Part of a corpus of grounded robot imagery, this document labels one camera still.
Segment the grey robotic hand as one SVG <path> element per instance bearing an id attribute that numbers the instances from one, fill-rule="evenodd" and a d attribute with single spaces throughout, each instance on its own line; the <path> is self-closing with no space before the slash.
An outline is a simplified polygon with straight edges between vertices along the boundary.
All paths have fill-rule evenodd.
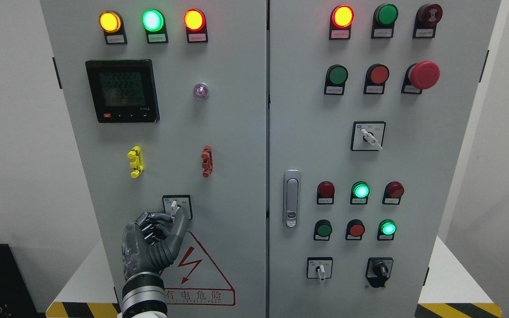
<path id="1" fill-rule="evenodd" d="M 189 213 L 177 206 L 175 217 L 166 213 L 144 212 L 125 226 L 122 263 L 125 279 L 143 272 L 160 272 L 178 257 L 189 225 Z"/>

